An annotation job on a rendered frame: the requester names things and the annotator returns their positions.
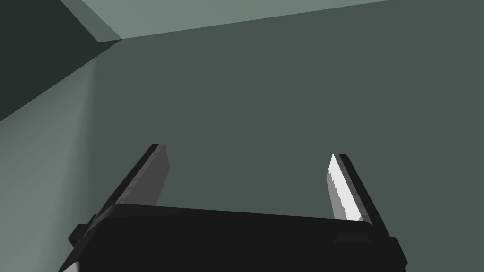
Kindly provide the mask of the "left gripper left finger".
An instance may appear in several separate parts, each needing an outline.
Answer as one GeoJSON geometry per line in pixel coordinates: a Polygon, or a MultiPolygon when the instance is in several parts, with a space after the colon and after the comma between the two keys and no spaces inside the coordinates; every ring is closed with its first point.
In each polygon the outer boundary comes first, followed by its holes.
{"type": "Polygon", "coordinates": [[[108,197],[101,212],[115,204],[156,205],[169,169],[166,145],[151,144],[108,197]]]}

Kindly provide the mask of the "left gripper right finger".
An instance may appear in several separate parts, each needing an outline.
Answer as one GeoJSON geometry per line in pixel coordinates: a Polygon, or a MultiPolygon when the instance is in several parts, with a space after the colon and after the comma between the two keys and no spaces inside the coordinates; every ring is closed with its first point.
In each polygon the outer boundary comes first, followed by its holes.
{"type": "Polygon", "coordinates": [[[362,183],[354,165],[345,154],[333,154],[327,171],[327,186],[335,219],[364,221],[384,236],[387,228],[362,183]]]}

